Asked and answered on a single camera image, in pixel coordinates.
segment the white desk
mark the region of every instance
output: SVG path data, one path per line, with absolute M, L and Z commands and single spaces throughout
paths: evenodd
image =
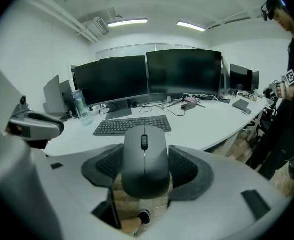
M 166 115 L 170 123 L 171 132 L 165 133 L 167 145 L 178 145 L 191 149 L 204 151 L 227 139 L 225 150 L 228 150 L 236 139 L 238 133 L 249 124 L 256 116 L 262 113 L 267 106 L 265 98 L 251 101 L 246 98 L 232 98 L 230 104 L 215 100 L 201 101 L 201 105 L 186 111 L 185 116 L 175 116 L 169 111 L 162 111 L 153 107 L 151 112 L 140 113 L 141 108 L 132 108 L 132 115 L 120 119 L 143 118 Z M 249 102 L 248 109 L 251 114 L 244 114 L 241 110 L 232 107 L 239 99 Z M 183 115 L 183 103 L 168 109 L 177 115 Z M 94 122 L 83 126 L 79 119 L 70 119 L 64 123 L 65 129 L 61 136 L 51 140 L 44 150 L 50 156 L 63 156 L 74 153 L 102 148 L 112 144 L 123 144 L 125 136 L 94 136 L 93 133 L 106 115 L 93 116 Z

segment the hand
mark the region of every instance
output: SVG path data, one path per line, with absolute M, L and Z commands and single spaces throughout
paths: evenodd
M 14 125 L 13 123 L 8 124 L 6 127 L 6 132 L 11 135 L 21 135 L 23 132 L 23 128 L 20 125 Z
M 285 97 L 282 97 L 281 85 L 283 85 L 283 92 L 285 94 Z M 289 92 L 290 93 L 288 94 L 284 83 L 277 84 L 277 95 L 279 98 L 282 98 L 284 100 L 292 100 L 294 98 L 294 86 L 289 86 Z

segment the desk leg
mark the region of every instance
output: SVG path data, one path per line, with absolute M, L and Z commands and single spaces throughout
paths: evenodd
M 228 157 L 227 153 L 228 151 L 231 149 L 232 145 L 234 144 L 238 134 L 240 133 L 237 132 L 236 134 L 234 134 L 233 136 L 231 136 L 229 139 L 226 140 L 225 144 L 223 145 L 221 151 L 220 151 L 220 155 L 223 157 Z
M 252 128 L 251 133 L 250 133 L 250 135 L 249 135 L 249 137 L 248 137 L 248 139 L 247 139 L 248 142 L 249 142 L 250 139 L 254 136 L 255 131 L 256 131 L 258 125 L 259 125 L 260 122 L 261 122 L 261 118 L 262 118 L 262 116 L 263 116 L 263 113 L 264 113 L 264 110 L 261 111 L 261 113 L 259 114 L 259 116 L 258 116 L 258 118 L 257 118 L 257 120 L 256 120 L 255 126 Z

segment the man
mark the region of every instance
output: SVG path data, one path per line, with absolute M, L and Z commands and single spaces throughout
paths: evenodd
M 292 41 L 288 47 L 288 71 L 294 72 L 294 19 L 280 0 L 267 0 L 266 8 L 265 21 L 268 16 L 270 20 L 277 21 L 285 31 L 292 34 Z M 269 130 L 246 163 L 256 169 L 265 160 L 259 173 L 268 180 L 274 176 L 276 170 L 294 158 L 294 85 L 290 86 L 289 90 L 290 93 L 285 91 L 282 96 L 281 87 L 277 86 L 277 95 L 284 101 Z

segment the mouse scroll wheel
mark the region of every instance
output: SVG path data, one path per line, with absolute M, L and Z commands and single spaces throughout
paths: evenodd
M 148 136 L 147 135 L 141 136 L 141 149 L 142 150 L 148 149 Z

